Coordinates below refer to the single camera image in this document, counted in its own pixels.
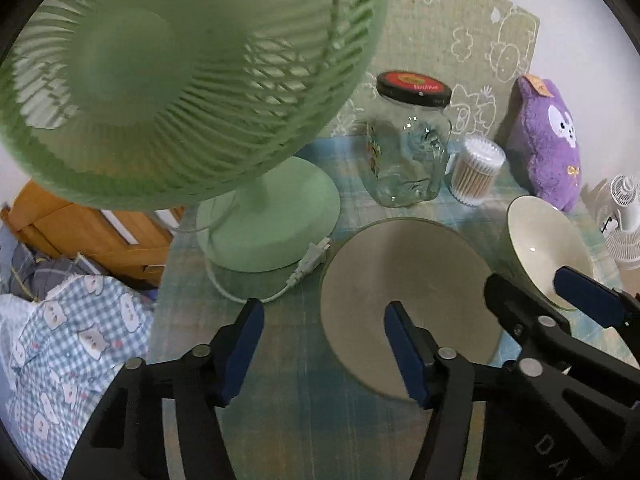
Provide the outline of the small white fan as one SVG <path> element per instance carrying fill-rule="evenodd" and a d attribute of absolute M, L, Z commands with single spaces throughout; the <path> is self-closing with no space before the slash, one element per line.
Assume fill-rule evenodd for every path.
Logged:
<path fill-rule="evenodd" d="M 602 185 L 596 221 L 614 260 L 628 270 L 639 267 L 639 179 L 618 174 Z"/>

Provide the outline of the large grey ceramic bowl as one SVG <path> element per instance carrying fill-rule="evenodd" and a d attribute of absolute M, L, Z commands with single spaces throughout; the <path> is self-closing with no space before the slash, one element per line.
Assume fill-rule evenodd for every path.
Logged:
<path fill-rule="evenodd" d="M 386 306 L 398 300 L 414 325 L 469 361 L 488 364 L 501 328 L 485 306 L 491 274 L 455 230 L 423 219 L 376 222 L 337 249 L 323 272 L 321 323 L 341 364 L 383 396 L 408 393 L 386 338 Z"/>

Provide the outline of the green desk fan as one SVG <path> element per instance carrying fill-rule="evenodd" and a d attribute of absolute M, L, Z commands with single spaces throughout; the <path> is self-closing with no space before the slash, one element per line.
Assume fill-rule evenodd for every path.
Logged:
<path fill-rule="evenodd" d="M 299 157 L 368 68 L 386 0 L 1 0 L 1 142 L 110 211 L 197 206 L 205 255 L 276 270 L 341 210 Z"/>

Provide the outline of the plaid blue green tablecloth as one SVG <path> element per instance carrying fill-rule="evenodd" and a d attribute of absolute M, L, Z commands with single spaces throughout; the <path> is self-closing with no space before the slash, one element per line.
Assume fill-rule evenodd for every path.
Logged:
<path fill-rule="evenodd" d="M 508 272 L 499 248 L 506 208 L 527 194 L 506 162 L 488 199 L 478 207 L 455 200 L 445 186 L 436 200 L 405 209 L 381 207 L 366 191 L 366 141 L 351 136 L 321 138 L 296 154 L 335 182 L 342 211 L 332 249 L 378 220 L 420 217 L 459 231 L 487 263 Z M 570 220 L 590 251 L 596 280 L 623 288 L 620 272 L 583 202 Z M 239 304 L 224 299 L 209 281 L 194 233 L 177 234 L 160 283 L 149 362 L 180 358 L 209 342 L 236 318 Z M 264 274 L 215 271 L 232 295 L 267 298 L 278 292 L 290 268 Z M 241 393 L 218 415 L 238 479 L 409 479 L 431 412 L 414 402 L 378 396 L 335 359 L 319 311 L 318 268 L 280 300 L 266 304 L 266 325 Z M 615 330 L 604 330 L 582 312 L 563 314 L 581 340 L 638 367 Z"/>

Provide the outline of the green cartoon print wall cloth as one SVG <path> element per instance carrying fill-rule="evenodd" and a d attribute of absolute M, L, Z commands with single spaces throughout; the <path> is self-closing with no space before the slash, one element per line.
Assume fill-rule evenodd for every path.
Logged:
<path fill-rule="evenodd" d="M 516 81 L 533 61 L 539 25 L 509 0 L 387 0 L 373 61 L 323 135 L 355 133 L 376 96 L 376 75 L 406 70 L 448 84 L 454 134 L 504 142 L 521 103 Z"/>

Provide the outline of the glass jar with black lid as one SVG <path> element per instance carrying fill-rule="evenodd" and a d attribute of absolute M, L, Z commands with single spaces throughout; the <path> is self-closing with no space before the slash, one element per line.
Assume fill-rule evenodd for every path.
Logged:
<path fill-rule="evenodd" d="M 425 74 L 388 70 L 376 76 L 375 91 L 363 121 L 373 198 L 388 208 L 434 200 L 449 158 L 451 88 Z"/>

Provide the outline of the blue checkered cartoon blanket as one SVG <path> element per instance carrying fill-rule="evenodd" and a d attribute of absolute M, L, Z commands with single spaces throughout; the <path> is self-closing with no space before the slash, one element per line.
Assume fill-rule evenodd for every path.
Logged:
<path fill-rule="evenodd" d="M 62 478 L 124 363 L 149 351 L 154 302 L 102 275 L 75 275 L 40 302 L 1 298 L 1 420 L 27 463 Z"/>

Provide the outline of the dark grey clothes pile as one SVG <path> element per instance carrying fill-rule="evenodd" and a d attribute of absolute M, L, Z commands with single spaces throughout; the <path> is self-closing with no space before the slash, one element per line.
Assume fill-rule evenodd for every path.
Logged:
<path fill-rule="evenodd" d="M 73 275 L 106 275 L 99 263 L 78 255 L 50 258 L 24 244 L 1 243 L 1 292 L 39 301 Z"/>

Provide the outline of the floral white bowl small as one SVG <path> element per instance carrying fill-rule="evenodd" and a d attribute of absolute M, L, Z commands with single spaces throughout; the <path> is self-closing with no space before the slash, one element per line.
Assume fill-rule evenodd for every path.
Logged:
<path fill-rule="evenodd" d="M 506 208 L 501 234 L 503 260 L 511 280 L 555 309 L 576 308 L 554 289 L 561 266 L 593 277 L 590 252 L 574 223 L 535 196 L 520 196 Z"/>

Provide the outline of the purple plush rabbit toy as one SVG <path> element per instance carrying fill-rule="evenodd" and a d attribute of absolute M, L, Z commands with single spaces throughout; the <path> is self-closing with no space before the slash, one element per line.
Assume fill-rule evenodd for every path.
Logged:
<path fill-rule="evenodd" d="M 523 75 L 518 90 L 522 105 L 506 141 L 514 177 L 529 193 L 570 212 L 582 185 L 573 116 L 550 79 Z"/>

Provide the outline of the cotton swab plastic container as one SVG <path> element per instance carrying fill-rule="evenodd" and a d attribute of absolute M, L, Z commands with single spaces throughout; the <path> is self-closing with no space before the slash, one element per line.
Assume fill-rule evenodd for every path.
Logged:
<path fill-rule="evenodd" d="M 450 192 L 466 206 L 480 206 L 494 186 L 506 153 L 493 140 L 468 136 L 457 154 L 450 180 Z"/>

